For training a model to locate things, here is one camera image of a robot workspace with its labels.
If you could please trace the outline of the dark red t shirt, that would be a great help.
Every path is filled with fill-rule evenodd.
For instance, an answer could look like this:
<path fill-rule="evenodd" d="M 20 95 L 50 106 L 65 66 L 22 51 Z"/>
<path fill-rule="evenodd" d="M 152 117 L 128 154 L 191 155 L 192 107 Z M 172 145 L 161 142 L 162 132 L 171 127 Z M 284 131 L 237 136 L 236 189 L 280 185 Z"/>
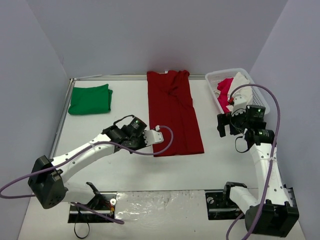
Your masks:
<path fill-rule="evenodd" d="M 149 127 L 167 126 L 173 142 L 160 157 L 205 152 L 186 70 L 147 73 Z"/>

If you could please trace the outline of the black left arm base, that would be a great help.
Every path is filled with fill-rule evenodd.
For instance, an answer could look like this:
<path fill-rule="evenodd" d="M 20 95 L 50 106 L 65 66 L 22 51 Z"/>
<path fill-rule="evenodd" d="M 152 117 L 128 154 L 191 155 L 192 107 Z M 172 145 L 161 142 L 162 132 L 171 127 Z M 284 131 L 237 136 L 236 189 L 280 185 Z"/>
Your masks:
<path fill-rule="evenodd" d="M 101 215 L 108 216 L 111 219 L 115 219 L 115 210 L 117 204 L 117 193 L 116 192 L 102 192 L 102 198 L 95 197 L 91 200 L 86 207 L 92 209 Z M 69 224 L 74 223 L 111 223 L 109 219 L 105 219 L 98 216 L 88 210 L 79 208 L 74 205 L 70 205 L 69 215 L 67 222 Z"/>

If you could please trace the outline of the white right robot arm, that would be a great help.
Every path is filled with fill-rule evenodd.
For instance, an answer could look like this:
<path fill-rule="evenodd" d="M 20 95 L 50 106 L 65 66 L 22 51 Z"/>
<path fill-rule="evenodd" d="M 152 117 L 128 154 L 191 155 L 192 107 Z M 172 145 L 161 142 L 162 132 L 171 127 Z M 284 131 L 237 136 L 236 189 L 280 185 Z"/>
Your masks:
<path fill-rule="evenodd" d="M 299 219 L 299 211 L 290 203 L 282 183 L 274 146 L 276 135 L 267 129 L 265 107 L 248 105 L 235 112 L 217 115 L 220 137 L 240 135 L 253 159 L 258 185 L 255 198 L 244 183 L 228 181 L 222 192 L 222 205 L 236 205 L 244 217 L 248 233 L 285 238 Z"/>

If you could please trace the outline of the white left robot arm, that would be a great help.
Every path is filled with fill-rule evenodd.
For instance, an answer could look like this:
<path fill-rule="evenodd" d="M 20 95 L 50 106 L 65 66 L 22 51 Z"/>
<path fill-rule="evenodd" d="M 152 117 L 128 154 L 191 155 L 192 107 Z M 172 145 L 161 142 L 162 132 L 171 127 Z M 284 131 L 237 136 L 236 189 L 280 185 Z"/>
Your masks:
<path fill-rule="evenodd" d="M 95 209 L 101 203 L 98 191 L 88 180 L 72 183 L 71 177 L 95 161 L 118 152 L 122 146 L 137 151 L 161 140 L 158 132 L 147 130 L 146 124 L 137 117 L 122 128 L 113 124 L 68 153 L 51 159 L 39 157 L 32 172 L 40 174 L 31 176 L 28 185 L 44 209 L 61 202 L 81 203 Z"/>

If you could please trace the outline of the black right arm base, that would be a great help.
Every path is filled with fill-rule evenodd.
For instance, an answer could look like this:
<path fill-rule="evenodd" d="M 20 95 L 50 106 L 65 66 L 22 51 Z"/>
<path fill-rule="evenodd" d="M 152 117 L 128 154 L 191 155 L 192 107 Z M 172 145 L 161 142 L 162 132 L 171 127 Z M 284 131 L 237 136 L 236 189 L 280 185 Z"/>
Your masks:
<path fill-rule="evenodd" d="M 209 221 L 235 220 L 242 211 L 231 200 L 225 200 L 222 189 L 205 190 L 207 218 Z"/>

